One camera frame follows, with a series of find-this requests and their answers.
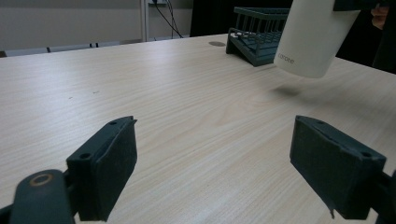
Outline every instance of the wood grain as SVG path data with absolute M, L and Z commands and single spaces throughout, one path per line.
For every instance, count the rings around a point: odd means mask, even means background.
M 0 59 L 0 206 L 133 115 L 138 161 L 108 223 L 374 223 L 332 219 L 290 141 L 296 115 L 322 119 L 387 156 L 390 175 L 396 77 L 336 59 L 307 79 L 211 41 L 226 35 Z

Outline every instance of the gray wall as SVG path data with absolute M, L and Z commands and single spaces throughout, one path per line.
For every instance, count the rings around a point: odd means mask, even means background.
M 183 35 L 190 33 L 192 1 L 172 0 Z M 171 20 L 167 7 L 160 10 Z M 139 42 L 170 35 L 171 28 L 148 0 L 0 1 L 0 50 Z

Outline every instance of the screw hole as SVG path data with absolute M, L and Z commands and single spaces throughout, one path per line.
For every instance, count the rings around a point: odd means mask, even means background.
M 85 159 L 88 159 L 90 156 L 91 156 L 90 153 L 84 153 L 84 154 L 80 155 L 79 158 L 85 160 Z
M 372 155 L 368 152 L 362 152 L 361 155 L 363 155 L 363 157 L 368 157 L 368 158 L 372 157 Z

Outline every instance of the dark green rack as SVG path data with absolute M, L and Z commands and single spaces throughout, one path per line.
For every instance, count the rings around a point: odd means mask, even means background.
M 242 53 L 253 66 L 273 63 L 288 8 L 236 7 L 235 28 L 228 32 L 228 54 Z

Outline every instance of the table surface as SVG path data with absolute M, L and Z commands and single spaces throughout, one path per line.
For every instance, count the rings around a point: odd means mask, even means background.
M 226 35 L 0 59 L 0 206 L 108 121 L 138 160 L 108 223 L 374 223 L 331 218 L 290 164 L 296 115 L 322 119 L 396 168 L 396 77 L 335 59 L 320 79 L 227 55 Z

